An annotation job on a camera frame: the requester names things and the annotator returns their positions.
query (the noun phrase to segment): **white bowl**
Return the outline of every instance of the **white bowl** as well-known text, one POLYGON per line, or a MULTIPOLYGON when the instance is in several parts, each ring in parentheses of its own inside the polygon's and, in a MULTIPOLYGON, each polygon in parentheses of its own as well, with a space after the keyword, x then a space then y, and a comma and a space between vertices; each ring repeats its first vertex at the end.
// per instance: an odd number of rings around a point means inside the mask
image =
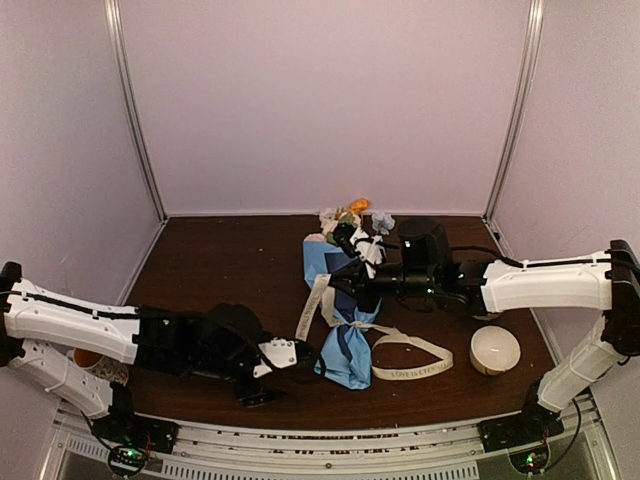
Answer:
POLYGON ((520 344, 511 332, 490 326, 478 330, 471 338, 471 363, 483 375, 500 375, 520 360, 520 344))

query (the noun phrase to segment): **white panel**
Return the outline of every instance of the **white panel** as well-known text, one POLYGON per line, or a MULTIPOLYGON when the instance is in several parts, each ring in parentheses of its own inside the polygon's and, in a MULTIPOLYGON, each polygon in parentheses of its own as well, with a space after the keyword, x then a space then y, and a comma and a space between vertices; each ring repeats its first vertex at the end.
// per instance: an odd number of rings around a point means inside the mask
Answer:
MULTIPOLYGON (((516 255, 589 253, 614 238, 640 253, 640 3, 547 3, 540 59, 497 221, 516 255)), ((566 355, 596 312, 549 310, 566 355)), ((640 366, 616 368, 595 388, 623 478, 640 448, 640 366)))
MULTIPOLYGON (((102 0, 0 2, 0 265, 112 303, 157 228, 102 0)), ((0 372, 0 478, 31 480, 53 396, 0 372)))
POLYGON ((122 2, 167 211, 312 212, 366 195, 395 212, 480 213, 528 7, 122 2))

